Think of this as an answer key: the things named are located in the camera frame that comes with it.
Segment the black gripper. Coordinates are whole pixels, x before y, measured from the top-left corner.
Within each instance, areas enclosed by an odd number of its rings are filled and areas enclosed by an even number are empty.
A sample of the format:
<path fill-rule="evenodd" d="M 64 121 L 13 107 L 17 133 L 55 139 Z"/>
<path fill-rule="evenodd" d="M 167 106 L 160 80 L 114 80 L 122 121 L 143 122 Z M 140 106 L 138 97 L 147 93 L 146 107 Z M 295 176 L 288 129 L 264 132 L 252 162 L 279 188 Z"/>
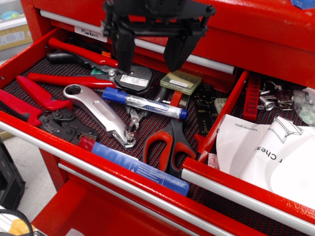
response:
<path fill-rule="evenodd" d="M 124 73 L 131 71 L 135 36 L 167 36 L 165 63 L 171 72 L 180 69 L 216 13 L 212 5 L 193 0 L 108 0 L 103 9 L 101 29 Z"/>

